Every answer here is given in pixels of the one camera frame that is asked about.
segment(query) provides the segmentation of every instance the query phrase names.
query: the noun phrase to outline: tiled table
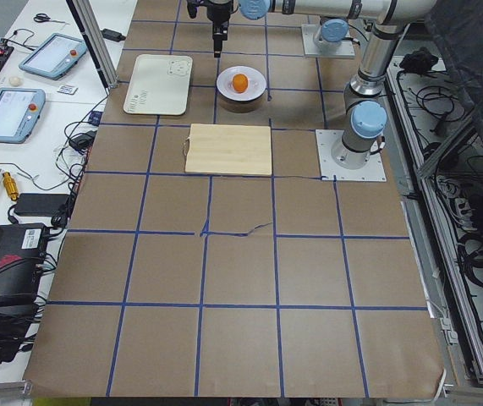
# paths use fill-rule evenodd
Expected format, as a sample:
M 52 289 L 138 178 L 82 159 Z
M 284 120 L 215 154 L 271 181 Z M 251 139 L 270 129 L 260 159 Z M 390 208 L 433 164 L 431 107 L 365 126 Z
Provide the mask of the tiled table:
M 442 362 L 389 166 L 386 183 L 320 178 L 314 130 L 344 127 L 359 59 L 304 58 L 306 16 L 237 13 L 217 61 L 205 10 L 184 6 L 135 10 L 25 374 L 35 395 L 431 398 Z M 123 112 L 141 53 L 194 59 L 186 114 Z M 248 106 L 215 88 L 238 64 L 268 80 Z M 185 174 L 192 123 L 271 125 L 273 175 Z

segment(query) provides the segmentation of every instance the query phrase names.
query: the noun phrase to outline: white desk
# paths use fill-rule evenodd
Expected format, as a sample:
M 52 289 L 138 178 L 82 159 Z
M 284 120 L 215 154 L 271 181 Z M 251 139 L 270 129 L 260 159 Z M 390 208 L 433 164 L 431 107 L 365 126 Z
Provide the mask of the white desk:
M 137 0 L 91 0 L 94 6 L 96 19 L 101 28 L 117 30 L 126 35 L 132 14 Z M 59 19 L 69 22 L 69 25 L 56 23 L 36 23 L 33 17 L 37 13 L 46 13 L 52 19 Z M 36 34 L 31 38 L 31 45 L 38 45 L 46 40 L 53 32 L 62 32 L 66 35 L 81 37 L 77 25 L 69 12 L 65 2 L 58 0 L 29 0 L 19 17 L 15 20 L 6 36 L 10 36 L 14 30 L 26 28 L 33 30 Z M 20 42 L 26 38 L 26 33 L 22 31 L 14 38 Z M 114 65 L 117 65 L 123 43 L 107 41 L 107 49 L 111 53 Z M 15 46 L 15 51 L 8 63 L 0 73 L 0 87 L 9 87 L 8 79 L 10 76 L 20 76 L 23 78 L 23 87 L 39 88 L 46 92 L 46 104 L 41 117 L 33 129 L 30 137 L 23 144 L 10 145 L 0 144 L 0 162 L 12 162 L 18 164 L 31 175 L 39 174 L 36 182 L 48 188 L 58 184 L 64 179 L 64 175 L 55 167 L 55 157 L 58 147 L 63 145 L 66 138 L 63 133 L 64 127 L 71 122 L 81 120 L 84 115 L 103 97 L 106 92 L 95 71 L 91 56 L 86 54 L 66 76 L 60 80 L 48 80 L 40 76 L 28 74 L 21 71 L 18 67 L 29 51 L 22 47 Z M 76 85 L 78 91 L 73 96 L 57 93 L 57 88 L 64 83 Z M 89 124 L 79 127 L 78 132 L 85 132 L 94 129 Z M 30 180 L 18 175 L 18 169 L 9 165 L 0 165 L 4 170 L 9 171 L 15 178 L 19 192 L 35 192 L 38 190 Z M 68 185 L 64 184 L 50 193 L 67 193 Z M 11 206 L 11 201 L 0 189 L 0 224 L 8 223 L 7 210 Z M 46 218 L 26 218 L 25 222 L 39 221 L 48 224 Z M 52 241 L 48 246 L 48 252 L 57 256 L 60 248 L 60 239 Z M 53 275 L 42 277 L 39 294 L 47 296 L 51 287 Z M 37 326 L 31 326 L 29 334 L 37 330 Z M 28 364 L 30 353 L 18 353 L 15 360 L 0 365 L 0 383 L 20 381 Z

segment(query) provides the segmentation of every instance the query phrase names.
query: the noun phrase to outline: white screen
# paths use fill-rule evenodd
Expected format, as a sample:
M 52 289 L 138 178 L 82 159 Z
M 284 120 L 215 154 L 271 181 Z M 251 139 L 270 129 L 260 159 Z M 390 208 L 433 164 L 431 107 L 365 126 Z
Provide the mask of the white screen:
M 35 93 L 33 91 L 4 91 L 0 96 L 0 137 L 15 135 Z
M 43 72 L 52 72 L 79 44 L 78 41 L 56 36 L 25 65 Z

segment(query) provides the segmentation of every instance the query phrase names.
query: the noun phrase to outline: white mounting plate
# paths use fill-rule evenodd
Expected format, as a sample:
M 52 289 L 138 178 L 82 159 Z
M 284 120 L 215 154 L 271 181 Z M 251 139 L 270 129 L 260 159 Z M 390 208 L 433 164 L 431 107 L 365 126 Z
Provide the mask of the white mounting plate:
M 386 182 L 386 174 L 382 166 L 380 154 L 371 155 L 369 161 L 360 169 L 341 167 L 332 158 L 332 146 L 337 138 L 343 136 L 339 129 L 318 129 L 316 144 L 320 161 L 322 180 L 353 180 L 358 182 Z
M 318 25 L 303 24 L 301 25 L 301 34 L 303 37 L 303 48 L 306 57 L 319 58 L 336 58 L 336 59 L 354 59 L 354 45 L 352 41 L 341 41 L 338 47 L 329 47 L 326 43 L 323 46 L 317 46 L 313 41 L 313 37 L 318 30 Z
M 187 107 L 191 70 L 191 57 L 139 55 L 123 110 L 128 114 L 183 114 Z

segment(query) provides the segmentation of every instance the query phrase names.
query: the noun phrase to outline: yellow tool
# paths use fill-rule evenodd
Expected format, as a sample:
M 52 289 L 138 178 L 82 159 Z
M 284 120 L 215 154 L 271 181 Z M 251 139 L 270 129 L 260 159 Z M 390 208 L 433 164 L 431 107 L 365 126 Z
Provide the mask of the yellow tool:
M 10 172 L 3 173 L 3 184 L 10 200 L 16 201 L 19 198 L 18 186 L 15 184 L 15 180 L 10 175 Z

